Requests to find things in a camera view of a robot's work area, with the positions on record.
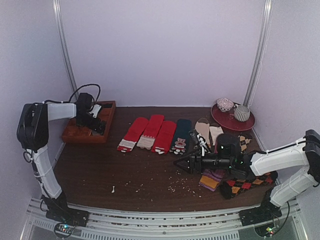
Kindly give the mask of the wooden compartment tray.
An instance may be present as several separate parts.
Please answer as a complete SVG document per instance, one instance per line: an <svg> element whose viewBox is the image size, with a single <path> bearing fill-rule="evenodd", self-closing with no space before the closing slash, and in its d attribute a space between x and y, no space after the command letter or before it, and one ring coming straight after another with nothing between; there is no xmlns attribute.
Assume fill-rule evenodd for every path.
<svg viewBox="0 0 320 240"><path fill-rule="evenodd" d="M116 102L101 101L96 118L88 113L84 118L72 118L62 133L64 143L102 144L107 142L109 130L116 110Z"/></svg>

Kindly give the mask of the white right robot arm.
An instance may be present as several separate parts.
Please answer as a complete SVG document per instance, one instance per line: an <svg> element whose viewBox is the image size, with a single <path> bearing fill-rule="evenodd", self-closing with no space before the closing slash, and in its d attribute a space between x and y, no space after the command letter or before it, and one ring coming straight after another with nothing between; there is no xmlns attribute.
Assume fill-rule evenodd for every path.
<svg viewBox="0 0 320 240"><path fill-rule="evenodd" d="M190 132L197 150L183 156L174 165L189 174L203 173L204 170L227 170L233 177L251 180L278 170L300 167L282 184L265 193L256 210L259 220L268 220L290 199L309 187L320 184L320 135L313 129L307 130L304 137L285 146L242 154L240 140L229 133L219 134L215 150L210 150L204 138L196 131Z"/></svg>

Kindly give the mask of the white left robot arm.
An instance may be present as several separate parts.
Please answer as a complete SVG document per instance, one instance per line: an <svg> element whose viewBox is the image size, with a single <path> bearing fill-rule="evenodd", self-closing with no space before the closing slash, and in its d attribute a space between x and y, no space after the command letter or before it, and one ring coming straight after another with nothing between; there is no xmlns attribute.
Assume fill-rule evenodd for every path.
<svg viewBox="0 0 320 240"><path fill-rule="evenodd" d="M103 135L106 122L98 117L103 106L94 103L92 96L81 93L76 102L53 101L26 103L17 127L17 139L24 149L24 159L31 163L34 176L39 182L43 198L54 206L52 213L61 222L72 218L72 211L63 200L64 192L59 185L48 155L49 122L75 119L79 127L87 127Z"/></svg>

